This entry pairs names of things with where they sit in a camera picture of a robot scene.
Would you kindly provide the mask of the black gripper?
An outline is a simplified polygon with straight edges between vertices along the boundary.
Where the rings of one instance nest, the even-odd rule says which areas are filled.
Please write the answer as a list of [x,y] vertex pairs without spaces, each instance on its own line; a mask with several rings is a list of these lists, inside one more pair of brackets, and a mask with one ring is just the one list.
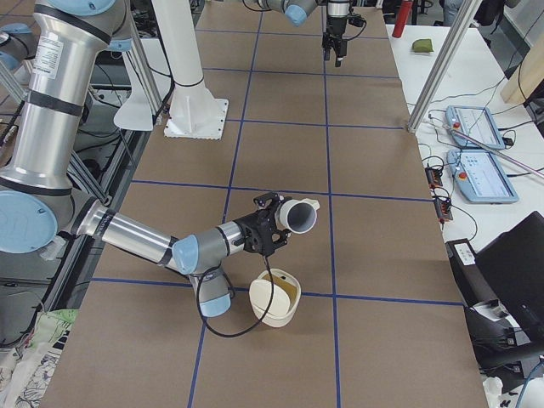
[[[344,38],[347,24],[360,28],[360,32],[354,37]],[[345,16],[326,16],[326,30],[322,37],[322,48],[324,51],[324,61],[331,58],[331,50],[335,52],[335,66],[342,65],[343,56],[348,51],[348,42],[358,37],[366,28],[366,19],[360,14],[350,12]]]
[[290,233],[288,229],[278,228],[275,215],[288,199],[291,197],[283,197],[277,192],[255,197],[253,202],[257,210],[234,220],[241,232],[241,238],[235,239],[234,245],[243,246],[244,251],[262,256],[270,256],[285,246]]

